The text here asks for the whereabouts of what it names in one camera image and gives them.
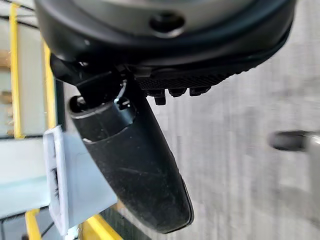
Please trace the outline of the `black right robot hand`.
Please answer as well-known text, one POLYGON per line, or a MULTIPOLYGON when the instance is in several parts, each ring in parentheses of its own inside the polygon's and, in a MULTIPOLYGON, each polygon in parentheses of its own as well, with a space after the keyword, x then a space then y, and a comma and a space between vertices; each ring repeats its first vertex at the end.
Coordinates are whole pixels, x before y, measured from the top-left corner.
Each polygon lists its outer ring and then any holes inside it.
POLYGON ((147 97, 200 96, 287 41, 294 0, 37 0, 39 30, 82 141, 116 196, 161 234, 194 220, 147 97))

